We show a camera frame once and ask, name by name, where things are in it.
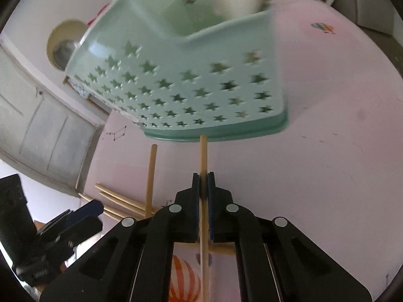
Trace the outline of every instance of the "screw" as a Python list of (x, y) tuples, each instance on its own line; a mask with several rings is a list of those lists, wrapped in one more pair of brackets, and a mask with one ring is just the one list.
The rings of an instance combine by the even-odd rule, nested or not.
[(275, 224), (279, 227), (285, 227), (288, 224), (287, 219), (283, 218), (283, 217), (278, 217), (275, 219)]
[(179, 212), (181, 210), (182, 210), (182, 207), (180, 205), (171, 205), (169, 207), (169, 211), (172, 212), (172, 213), (177, 213), (177, 212)]
[(133, 218), (124, 218), (122, 220), (122, 226), (123, 227), (130, 227), (134, 225), (134, 219)]
[(228, 212), (237, 212), (239, 210), (239, 206), (237, 206), (235, 204), (230, 204), (230, 205), (227, 205), (226, 209)]

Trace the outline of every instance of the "white door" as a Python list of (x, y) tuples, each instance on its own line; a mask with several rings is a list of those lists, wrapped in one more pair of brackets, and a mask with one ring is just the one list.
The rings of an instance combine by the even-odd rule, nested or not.
[(0, 159), (75, 195), (96, 129), (45, 91), (0, 47)]

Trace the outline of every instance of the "star-shaped cutout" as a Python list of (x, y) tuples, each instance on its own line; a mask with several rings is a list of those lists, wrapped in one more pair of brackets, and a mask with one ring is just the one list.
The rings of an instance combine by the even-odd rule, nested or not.
[(146, 61), (145, 63), (143, 63), (142, 65), (140, 65), (143, 67), (143, 72), (144, 73), (154, 73), (155, 68), (157, 68), (157, 66), (154, 66), (153, 64), (150, 63), (150, 61)]
[(97, 76), (93, 75), (92, 73), (90, 73), (90, 74), (88, 75), (88, 78), (89, 78), (93, 83), (98, 83)]
[(132, 45), (132, 43), (130, 43), (130, 41), (127, 41), (126, 43), (126, 47), (124, 48), (124, 55), (126, 57), (129, 57), (131, 55), (135, 55), (138, 56), (138, 52), (140, 50), (140, 47), (137, 45)]
[(255, 94), (256, 94), (255, 100), (266, 100), (268, 97), (271, 97), (271, 95), (268, 94), (267, 91)]
[(111, 70), (113, 70), (115, 68), (117, 70), (119, 70), (120, 61), (117, 59), (114, 59), (111, 55), (105, 60), (105, 62), (109, 65), (109, 68)]
[(193, 115), (196, 112), (196, 110), (193, 110), (191, 107), (184, 109), (184, 111), (185, 111), (185, 114), (191, 114), (191, 115)]
[(260, 60), (258, 51), (252, 51), (245, 54), (245, 63), (256, 63)]
[(223, 122), (224, 120), (226, 120), (226, 118), (224, 118), (223, 115), (214, 117), (214, 121), (216, 122)]
[(211, 73), (224, 73), (224, 70), (229, 69), (229, 67), (227, 67), (226, 65), (224, 65), (223, 63), (219, 62), (219, 63), (212, 63), (211, 64)]
[(272, 111), (273, 109), (272, 109), (272, 107), (271, 106), (269, 106), (269, 105), (267, 105), (267, 106), (265, 106), (265, 107), (260, 107), (260, 111), (259, 112), (264, 112), (264, 113), (269, 113), (270, 111)]
[(201, 96), (201, 97), (206, 97), (206, 95), (210, 93), (210, 92), (207, 92), (204, 88), (195, 90), (195, 92), (196, 92), (196, 96)]
[(167, 111), (166, 112), (166, 115), (168, 116), (168, 117), (176, 117), (176, 113), (174, 113), (172, 110), (170, 110), (170, 111)]
[(221, 83), (221, 85), (222, 85), (222, 87), (221, 87), (222, 91), (228, 90), (228, 91), (231, 91), (231, 92), (234, 90), (235, 87), (238, 86), (238, 85), (234, 84), (233, 80), (230, 80), (229, 82), (226, 82), (226, 83)]
[(133, 82), (135, 83), (137, 80), (137, 76), (136, 75), (132, 75), (130, 72), (125, 72), (122, 77), (124, 77), (124, 80), (128, 83)]
[(126, 92), (124, 95), (126, 95), (129, 100), (135, 100), (137, 98), (132, 92)]
[(198, 125), (203, 125), (205, 123), (205, 121), (203, 121), (203, 119), (196, 119), (196, 120), (194, 120), (194, 122), (195, 122), (195, 124), (198, 124)]
[(187, 80), (194, 82), (194, 79), (198, 77), (198, 75), (193, 74), (191, 70), (187, 70), (185, 72), (182, 72), (181, 74), (182, 74), (182, 80), (184, 82)]
[(144, 110), (148, 110), (150, 109), (149, 105), (146, 105), (144, 102), (142, 104), (139, 104), (140, 108), (144, 109)]
[(182, 101), (185, 100), (185, 98), (183, 98), (180, 94), (171, 95), (171, 97), (173, 98), (174, 102), (179, 101), (180, 103), (182, 103)]
[(185, 0), (185, 4), (194, 4), (197, 0)]
[(112, 86), (113, 86), (114, 88), (116, 88), (116, 89), (123, 87), (123, 84), (122, 84), (122, 83), (119, 83), (118, 81), (116, 81), (116, 79), (111, 80), (110, 83), (111, 83)]
[(156, 100), (154, 100), (154, 102), (155, 102), (156, 105), (164, 105), (165, 104), (165, 102), (162, 101), (160, 98), (157, 98)]
[(100, 66), (95, 68), (95, 71), (98, 73), (99, 76), (104, 77), (106, 76), (106, 71), (102, 69)]
[(215, 111), (218, 108), (218, 106), (215, 105), (214, 103), (205, 104), (204, 106), (206, 107), (206, 110), (212, 110), (212, 111)]
[(163, 80), (159, 80), (158, 83), (160, 83), (160, 88), (168, 88), (169, 89), (169, 86), (172, 85), (172, 83), (167, 82), (165, 78)]
[(230, 101), (230, 105), (235, 104), (235, 105), (240, 105), (243, 101), (243, 99), (241, 99), (240, 97), (236, 97), (236, 98), (231, 98), (229, 99)]
[(268, 78), (266, 78), (263, 73), (260, 73), (260, 74), (252, 76), (251, 83), (260, 84), (260, 83), (265, 82), (267, 80), (268, 80)]
[(242, 111), (242, 112), (237, 112), (237, 118), (245, 118), (248, 114), (246, 113), (246, 111)]
[(140, 91), (141, 91), (143, 94), (149, 94), (149, 95), (151, 95), (151, 90), (149, 90), (146, 86), (143, 86), (142, 88), (140, 88)]
[(111, 92), (111, 89), (110, 89), (108, 86), (106, 86), (106, 85), (101, 86), (101, 88), (102, 88), (105, 92), (108, 92), (108, 93)]

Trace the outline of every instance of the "wooden dowel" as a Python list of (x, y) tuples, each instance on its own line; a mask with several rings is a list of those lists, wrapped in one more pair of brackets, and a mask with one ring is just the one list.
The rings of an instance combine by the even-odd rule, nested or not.
[(150, 163), (148, 165), (148, 177), (146, 188), (146, 218), (152, 217), (152, 195), (154, 189), (155, 164), (157, 160), (157, 144), (152, 144), (150, 152)]
[(103, 197), (107, 198), (109, 201), (112, 201), (112, 202), (116, 203), (117, 205), (120, 205), (121, 207), (126, 208), (127, 210), (137, 213), (138, 215), (141, 215), (143, 217), (146, 215), (146, 212), (144, 210), (133, 207), (132, 205), (130, 205), (126, 202), (123, 202), (122, 200), (119, 200), (117, 198), (114, 198), (114, 197), (110, 196), (109, 194), (106, 194), (104, 192), (100, 192), (99, 194), (101, 194)]
[[(90, 198), (84, 194), (78, 193), (78, 195), (88, 202), (91, 202), (93, 200), (92, 198)], [(111, 217), (112, 219), (117, 220), (117, 221), (121, 221), (123, 218), (125, 218), (121, 215), (118, 215), (117, 213), (114, 213), (112, 210), (110, 210), (106, 206), (104, 206), (104, 215), (107, 215), (108, 217)]]
[(201, 265), (201, 300), (209, 301), (208, 274), (208, 199), (207, 199), (207, 136), (200, 136), (200, 265)]
[(104, 210), (104, 214), (107, 215), (108, 217), (111, 217), (114, 220), (117, 220), (117, 221), (122, 221), (123, 220), (122, 217), (119, 217), (118, 215), (116, 215), (116, 214), (114, 214), (112, 212), (106, 211), (106, 210)]
[[(80, 197), (82, 197), (83, 199), (85, 199), (85, 200), (87, 200), (89, 202), (91, 202), (93, 200), (92, 198), (90, 198), (90, 197), (88, 197), (88, 196), (86, 196), (84, 194), (81, 194), (81, 193), (78, 193), (78, 194), (79, 194)], [(124, 212), (122, 212), (122, 211), (120, 211), (118, 209), (109, 207), (107, 205), (104, 205), (104, 210), (108, 211), (110, 213), (113, 213), (113, 214), (115, 214), (115, 215), (117, 215), (119, 217), (122, 217), (122, 218), (127, 218), (127, 217), (135, 218), (134, 216), (129, 215), (128, 213), (124, 213)]]
[[(144, 211), (146, 210), (146, 205), (144, 203), (129, 199), (128, 197), (125, 197), (122, 194), (116, 193), (115, 191), (112, 191), (112, 190), (108, 189), (107, 187), (102, 186), (101, 184), (98, 184), (98, 183), (95, 184), (95, 187), (97, 189), (100, 189), (101, 191), (104, 191), (105, 193), (108, 193), (109, 195), (112, 195), (113, 197), (115, 197), (119, 200), (122, 200), (123, 202), (126, 202), (126, 203), (136, 207), (136, 208), (142, 209)], [(159, 208), (156, 208), (156, 207), (152, 208), (153, 213), (156, 213), (158, 210), (159, 210)]]
[[(181, 243), (181, 242), (175, 242), (175, 245), (179, 244), (182, 246), (187, 246), (189, 248), (199, 248), (200, 249), (200, 243)], [(234, 243), (211, 243), (208, 246), (208, 250), (210, 253), (217, 253), (217, 254), (229, 254), (229, 255), (235, 255), (235, 245)]]

